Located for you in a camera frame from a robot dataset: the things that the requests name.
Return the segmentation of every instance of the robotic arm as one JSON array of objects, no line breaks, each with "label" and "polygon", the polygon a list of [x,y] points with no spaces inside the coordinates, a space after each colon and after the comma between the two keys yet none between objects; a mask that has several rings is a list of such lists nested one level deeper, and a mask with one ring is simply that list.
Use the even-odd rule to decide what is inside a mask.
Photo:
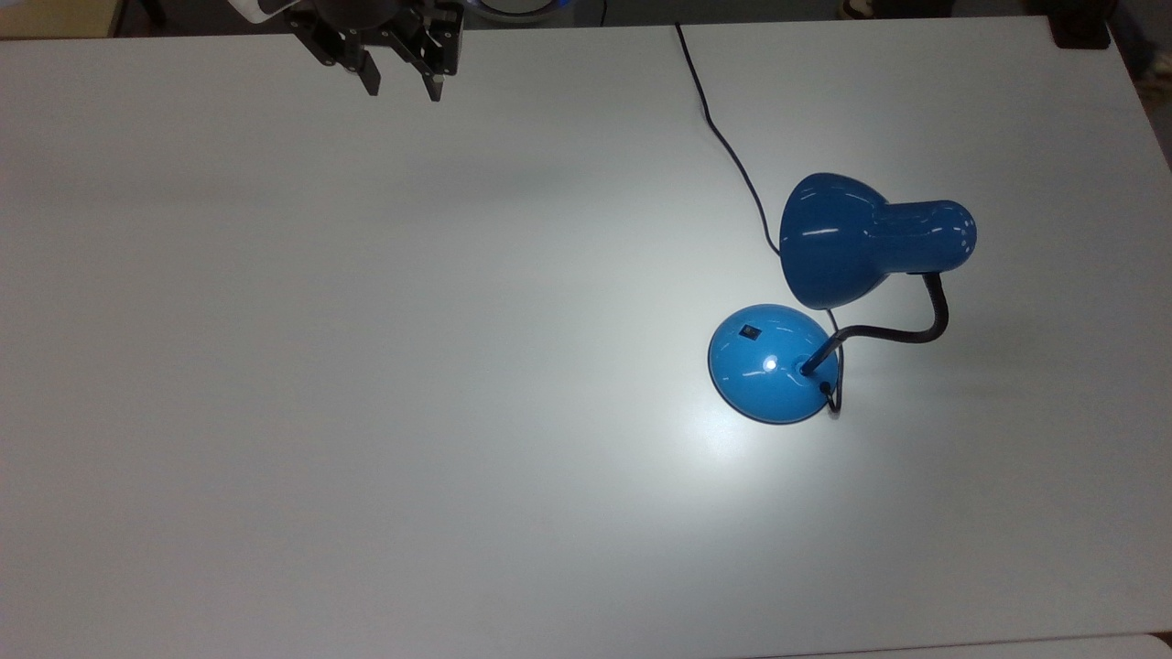
[{"label": "robotic arm", "polygon": [[464,6],[458,0],[230,1],[252,22],[281,14],[319,62],[346,67],[372,96],[379,95],[382,76],[367,46],[388,47],[415,67],[432,101],[440,101],[444,76],[455,75],[459,63]]}]

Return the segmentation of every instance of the black cable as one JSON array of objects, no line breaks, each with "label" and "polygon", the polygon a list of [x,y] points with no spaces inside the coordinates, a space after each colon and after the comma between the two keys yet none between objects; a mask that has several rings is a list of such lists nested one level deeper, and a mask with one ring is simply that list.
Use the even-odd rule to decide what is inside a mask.
[{"label": "black cable", "polygon": [[907,332],[904,330],[890,330],[887,327],[874,327],[871,325],[851,325],[850,327],[843,327],[838,330],[826,339],[826,342],[818,348],[805,364],[802,365],[802,374],[811,375],[818,365],[825,361],[830,353],[834,349],[841,347],[843,341],[850,339],[851,337],[871,337],[872,339],[883,339],[885,341],[897,341],[900,344],[927,344],[928,341],[934,341],[945,333],[948,328],[948,300],[945,299],[945,287],[940,283],[939,272],[929,272],[924,276],[924,285],[928,288],[928,297],[932,298],[932,312],[935,314],[935,319],[932,321],[932,327],[922,332]]},{"label": "black cable", "polygon": [[680,36],[680,47],[683,49],[683,59],[688,62],[688,70],[691,72],[691,81],[696,83],[696,93],[700,94],[700,104],[704,107],[704,121],[708,122],[708,128],[713,129],[713,134],[716,135],[716,138],[724,145],[724,150],[728,151],[732,162],[736,163],[736,168],[741,170],[741,177],[744,178],[744,184],[749,188],[749,193],[752,195],[754,203],[757,204],[757,212],[761,213],[761,227],[765,230],[765,242],[769,243],[769,249],[774,250],[775,254],[781,256],[782,252],[777,249],[777,245],[774,243],[774,237],[769,233],[769,219],[765,218],[765,208],[761,205],[761,197],[757,196],[757,189],[752,186],[752,181],[749,179],[749,172],[744,170],[744,165],[741,164],[741,158],[736,156],[736,151],[732,150],[728,140],[721,135],[716,124],[713,123],[713,115],[708,110],[708,97],[704,96],[704,87],[700,84],[700,76],[696,75],[696,66],[691,63],[691,53],[688,52],[688,41],[683,38],[683,29],[680,27],[679,21],[675,23],[675,33]]},{"label": "black cable", "polygon": [[[834,334],[838,334],[838,320],[834,318],[834,312],[826,310],[826,315],[830,317],[830,325],[834,328]],[[846,353],[843,352],[843,344],[838,344],[838,387],[831,387],[830,382],[823,382],[818,387],[818,390],[826,396],[826,405],[830,407],[831,414],[838,414],[843,410],[843,376],[846,372]]]}]

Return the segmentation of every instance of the floor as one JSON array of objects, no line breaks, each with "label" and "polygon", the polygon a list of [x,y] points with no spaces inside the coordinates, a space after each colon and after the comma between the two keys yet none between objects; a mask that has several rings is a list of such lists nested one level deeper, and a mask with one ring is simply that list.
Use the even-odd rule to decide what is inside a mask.
[{"label": "floor", "polygon": [[[178,34],[255,34],[286,32],[280,20],[261,25],[244,20],[227,0],[158,0],[168,14],[163,29],[152,28],[141,0],[127,0],[120,36]],[[1123,0],[1147,39],[1172,49],[1172,2]],[[586,27],[709,22],[812,21],[834,16],[837,0],[577,0],[540,27]],[[1002,16],[1026,13],[1020,0],[958,0],[955,16]],[[517,27],[493,23],[475,13],[468,29]],[[1149,116],[1164,157],[1172,163],[1172,103]]]}]

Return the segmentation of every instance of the lamp base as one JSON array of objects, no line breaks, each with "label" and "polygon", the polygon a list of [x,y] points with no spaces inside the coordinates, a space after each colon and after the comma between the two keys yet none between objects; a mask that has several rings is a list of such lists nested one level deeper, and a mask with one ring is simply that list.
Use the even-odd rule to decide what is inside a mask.
[{"label": "lamp base", "polygon": [[838,355],[810,376],[805,364],[826,332],[809,315],[781,305],[745,307],[716,328],[708,346],[708,373],[734,409],[763,423],[795,423],[826,405],[823,382],[838,388]]}]

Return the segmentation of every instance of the lamp shade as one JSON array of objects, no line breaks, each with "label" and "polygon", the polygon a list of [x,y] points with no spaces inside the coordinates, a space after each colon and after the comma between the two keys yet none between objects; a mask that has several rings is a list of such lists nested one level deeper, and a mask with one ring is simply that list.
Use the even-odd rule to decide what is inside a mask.
[{"label": "lamp shade", "polygon": [[826,405],[823,382],[838,386],[838,358],[811,375],[802,365],[826,341],[809,315],[781,305],[756,305],[728,317],[708,346],[708,372],[734,409],[765,423],[793,423]]},{"label": "lamp shade", "polygon": [[888,204],[853,178],[813,174],[782,213],[781,258],[793,297],[810,308],[853,301],[893,272],[945,272],[976,246],[976,224],[955,202]]}]

